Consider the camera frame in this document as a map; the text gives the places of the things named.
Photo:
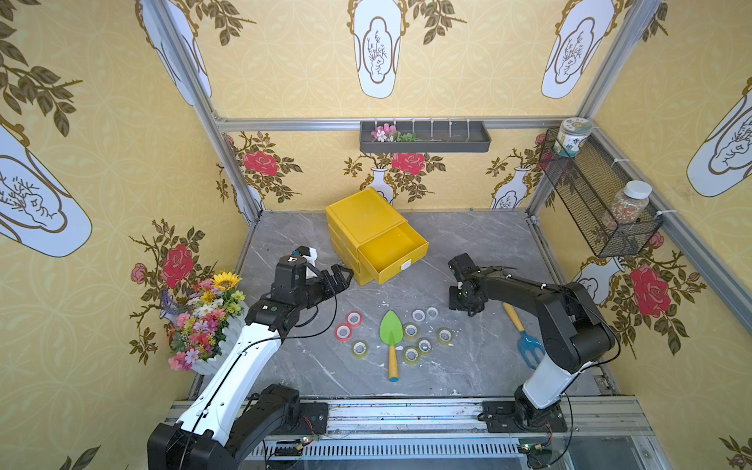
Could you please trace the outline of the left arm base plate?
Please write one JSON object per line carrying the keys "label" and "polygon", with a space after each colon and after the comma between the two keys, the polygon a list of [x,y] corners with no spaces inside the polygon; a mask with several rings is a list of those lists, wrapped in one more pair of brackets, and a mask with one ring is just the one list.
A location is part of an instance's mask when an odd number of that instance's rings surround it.
{"label": "left arm base plate", "polygon": [[283,425],[270,433],[270,436],[321,436],[327,433],[329,405],[324,401],[301,403],[296,423]]}

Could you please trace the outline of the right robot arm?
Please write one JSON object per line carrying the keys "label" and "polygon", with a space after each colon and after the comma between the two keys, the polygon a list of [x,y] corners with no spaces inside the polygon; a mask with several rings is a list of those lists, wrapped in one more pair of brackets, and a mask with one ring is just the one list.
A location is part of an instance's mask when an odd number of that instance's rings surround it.
{"label": "right robot arm", "polygon": [[546,284],[516,276],[499,266],[476,266],[468,254],[448,262],[457,281],[448,307],[470,316],[489,301],[522,309],[538,319],[544,357],[515,393],[526,411],[549,410],[588,367],[595,366],[617,339],[587,289],[576,282]]}

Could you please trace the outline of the red tape roll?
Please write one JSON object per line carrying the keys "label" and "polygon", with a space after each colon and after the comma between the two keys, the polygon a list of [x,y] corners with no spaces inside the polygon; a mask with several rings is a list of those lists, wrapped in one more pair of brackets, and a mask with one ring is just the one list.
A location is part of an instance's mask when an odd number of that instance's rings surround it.
{"label": "red tape roll", "polygon": [[340,324],[335,330],[335,335],[338,341],[348,342],[352,338],[353,329],[348,324]]}
{"label": "red tape roll", "polygon": [[351,311],[346,317],[346,323],[350,328],[360,327],[362,325],[362,314],[358,311]]}

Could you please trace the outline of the grey wall shelf tray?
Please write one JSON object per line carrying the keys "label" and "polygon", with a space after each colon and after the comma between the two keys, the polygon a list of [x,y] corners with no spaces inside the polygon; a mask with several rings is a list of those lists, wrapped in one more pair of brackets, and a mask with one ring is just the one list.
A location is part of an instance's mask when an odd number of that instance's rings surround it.
{"label": "grey wall shelf tray", "polygon": [[[395,125],[402,133],[414,132],[417,142],[376,142],[371,133],[377,125]],[[360,121],[360,151],[376,154],[487,153],[492,138],[479,119],[371,119]]]}

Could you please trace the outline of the yellow plastic drawer cabinet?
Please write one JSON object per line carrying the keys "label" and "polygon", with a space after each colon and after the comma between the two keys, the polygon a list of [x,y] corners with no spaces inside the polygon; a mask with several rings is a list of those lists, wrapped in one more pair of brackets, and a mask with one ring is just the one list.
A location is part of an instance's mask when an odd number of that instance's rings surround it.
{"label": "yellow plastic drawer cabinet", "polygon": [[327,206],[325,213],[337,255],[360,286],[373,281],[360,248],[407,220],[373,188]]}

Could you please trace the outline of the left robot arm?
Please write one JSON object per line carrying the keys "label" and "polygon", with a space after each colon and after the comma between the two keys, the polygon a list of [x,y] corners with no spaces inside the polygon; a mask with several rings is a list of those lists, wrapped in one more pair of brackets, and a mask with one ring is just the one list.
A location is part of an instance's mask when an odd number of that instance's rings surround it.
{"label": "left robot arm", "polygon": [[260,373],[292,338],[300,314],[337,300],[354,270],[319,270],[306,258],[281,258],[270,291],[250,306],[246,324],[200,397],[172,425],[158,425],[147,443],[151,469],[239,469],[270,434],[300,421],[299,391],[272,384],[251,407],[244,403]]}

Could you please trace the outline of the aluminium front rail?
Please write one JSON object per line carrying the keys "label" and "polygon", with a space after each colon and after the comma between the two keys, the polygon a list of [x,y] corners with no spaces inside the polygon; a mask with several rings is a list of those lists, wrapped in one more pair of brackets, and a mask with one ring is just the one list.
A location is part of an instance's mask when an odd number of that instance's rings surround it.
{"label": "aluminium front rail", "polygon": [[[670,462],[635,398],[573,397],[560,403],[563,433],[489,433],[483,401],[509,398],[309,399],[329,405],[321,436],[267,436],[244,461],[264,469],[341,462],[350,468],[667,469]],[[193,403],[175,403],[172,425]]]}

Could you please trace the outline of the patterned jar green lid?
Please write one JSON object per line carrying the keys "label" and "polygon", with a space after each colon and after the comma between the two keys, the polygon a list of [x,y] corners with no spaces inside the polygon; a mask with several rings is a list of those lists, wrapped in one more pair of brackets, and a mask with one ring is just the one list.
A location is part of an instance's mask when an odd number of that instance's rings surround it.
{"label": "patterned jar green lid", "polygon": [[584,117],[570,117],[562,121],[552,146],[562,157],[576,157],[593,132],[593,122]]}

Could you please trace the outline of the yellow tape roll bottom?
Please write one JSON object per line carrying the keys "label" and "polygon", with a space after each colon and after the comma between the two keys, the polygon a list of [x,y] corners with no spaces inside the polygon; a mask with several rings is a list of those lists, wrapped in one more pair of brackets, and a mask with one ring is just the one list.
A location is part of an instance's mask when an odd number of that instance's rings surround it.
{"label": "yellow tape roll bottom", "polygon": [[421,358],[421,352],[416,347],[406,347],[403,350],[403,362],[407,365],[417,365]]}

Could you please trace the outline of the small pink flowers on shelf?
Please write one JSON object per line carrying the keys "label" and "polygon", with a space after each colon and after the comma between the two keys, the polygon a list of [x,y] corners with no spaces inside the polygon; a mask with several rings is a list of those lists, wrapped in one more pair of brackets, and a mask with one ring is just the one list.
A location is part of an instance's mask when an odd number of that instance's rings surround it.
{"label": "small pink flowers on shelf", "polygon": [[371,136],[376,142],[417,142],[418,138],[414,132],[402,133],[395,125],[384,123],[377,125]]}

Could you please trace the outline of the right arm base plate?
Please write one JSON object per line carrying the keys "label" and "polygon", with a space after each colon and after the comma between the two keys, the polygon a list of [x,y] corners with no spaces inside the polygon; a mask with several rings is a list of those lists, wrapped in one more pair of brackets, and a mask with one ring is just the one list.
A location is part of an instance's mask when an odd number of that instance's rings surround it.
{"label": "right arm base plate", "polygon": [[477,420],[489,433],[563,433],[569,430],[565,415],[556,403],[536,409],[522,401],[483,401]]}

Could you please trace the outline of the clear jar white lid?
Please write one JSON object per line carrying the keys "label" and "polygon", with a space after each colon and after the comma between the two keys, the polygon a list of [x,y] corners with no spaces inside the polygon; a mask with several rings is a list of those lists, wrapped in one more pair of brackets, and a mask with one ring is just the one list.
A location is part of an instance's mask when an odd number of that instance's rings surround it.
{"label": "clear jar white lid", "polygon": [[640,212],[647,207],[652,190],[652,186],[644,181],[628,182],[604,212],[601,223],[608,230],[615,230],[620,225],[636,222]]}

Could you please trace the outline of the red tape roll upper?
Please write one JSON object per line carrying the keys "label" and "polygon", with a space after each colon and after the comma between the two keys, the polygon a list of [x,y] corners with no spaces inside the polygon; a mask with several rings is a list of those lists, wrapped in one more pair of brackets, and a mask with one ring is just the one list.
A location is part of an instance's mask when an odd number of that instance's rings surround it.
{"label": "red tape roll upper", "polygon": [[358,311],[351,311],[346,317],[346,323],[350,328],[360,327],[362,325],[362,314]]}

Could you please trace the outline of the colourful artificial flower bouquet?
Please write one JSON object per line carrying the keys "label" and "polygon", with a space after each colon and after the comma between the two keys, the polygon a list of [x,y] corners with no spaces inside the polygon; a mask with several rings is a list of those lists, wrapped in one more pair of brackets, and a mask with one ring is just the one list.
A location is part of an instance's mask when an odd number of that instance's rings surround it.
{"label": "colourful artificial flower bouquet", "polygon": [[162,293],[161,317],[168,321],[166,334],[172,356],[168,359],[174,371],[192,371],[198,360],[208,360],[217,354],[217,344],[224,339],[222,329],[228,319],[240,315],[240,303],[245,294],[239,289],[241,277],[222,271],[194,286],[194,293],[183,303],[176,301],[170,289],[178,280],[161,274],[166,282]]}

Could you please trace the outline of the red tape roll lower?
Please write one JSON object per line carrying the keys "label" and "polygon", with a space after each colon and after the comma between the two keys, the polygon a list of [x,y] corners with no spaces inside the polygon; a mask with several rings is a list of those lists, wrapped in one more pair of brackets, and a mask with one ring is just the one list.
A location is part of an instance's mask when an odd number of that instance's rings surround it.
{"label": "red tape roll lower", "polygon": [[340,324],[335,330],[335,335],[338,341],[348,342],[352,338],[353,329],[348,324]]}

